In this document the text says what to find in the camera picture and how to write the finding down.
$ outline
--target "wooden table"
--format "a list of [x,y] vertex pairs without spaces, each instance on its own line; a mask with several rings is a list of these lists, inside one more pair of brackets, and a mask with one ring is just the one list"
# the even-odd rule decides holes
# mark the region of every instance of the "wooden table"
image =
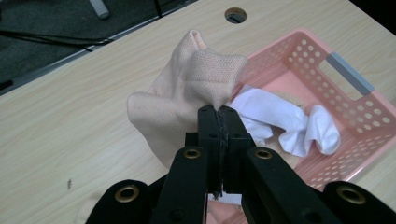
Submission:
[[[247,20],[224,19],[240,7]],[[200,0],[0,96],[0,223],[74,223],[95,192],[166,174],[129,122],[190,29],[222,54],[249,55],[298,27],[337,51],[396,105],[396,36],[346,0]],[[354,180],[396,209],[396,147]]]

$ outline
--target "pink basket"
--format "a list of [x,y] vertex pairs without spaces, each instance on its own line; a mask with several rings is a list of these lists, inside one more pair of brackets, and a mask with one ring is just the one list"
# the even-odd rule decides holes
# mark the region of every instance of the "pink basket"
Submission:
[[[320,68],[325,61],[360,93],[359,99],[350,99],[329,79]],[[396,142],[396,108],[308,30],[298,29],[251,54],[235,91],[243,84],[291,94],[304,102],[307,114],[312,105],[332,114],[341,146],[331,156],[311,148],[295,168],[313,188],[348,181]]]

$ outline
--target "basket handle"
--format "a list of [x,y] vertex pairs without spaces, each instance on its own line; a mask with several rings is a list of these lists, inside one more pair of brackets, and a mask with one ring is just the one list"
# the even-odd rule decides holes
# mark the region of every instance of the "basket handle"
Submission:
[[326,61],[360,92],[361,95],[367,95],[374,90],[374,87],[336,52],[329,54],[326,57]]

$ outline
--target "knit sock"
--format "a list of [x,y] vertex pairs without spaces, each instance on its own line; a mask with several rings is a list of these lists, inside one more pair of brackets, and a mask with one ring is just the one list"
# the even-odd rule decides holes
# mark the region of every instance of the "knit sock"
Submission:
[[246,61],[217,54],[198,31],[189,31],[148,92],[129,96],[129,120],[163,165],[170,167],[186,133],[197,132],[200,107],[219,109],[230,100]]

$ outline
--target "floor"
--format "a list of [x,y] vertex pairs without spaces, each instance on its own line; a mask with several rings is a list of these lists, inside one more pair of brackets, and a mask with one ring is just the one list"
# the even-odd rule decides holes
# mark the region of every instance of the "floor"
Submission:
[[0,0],[0,95],[196,0],[103,0],[104,20],[91,1]]

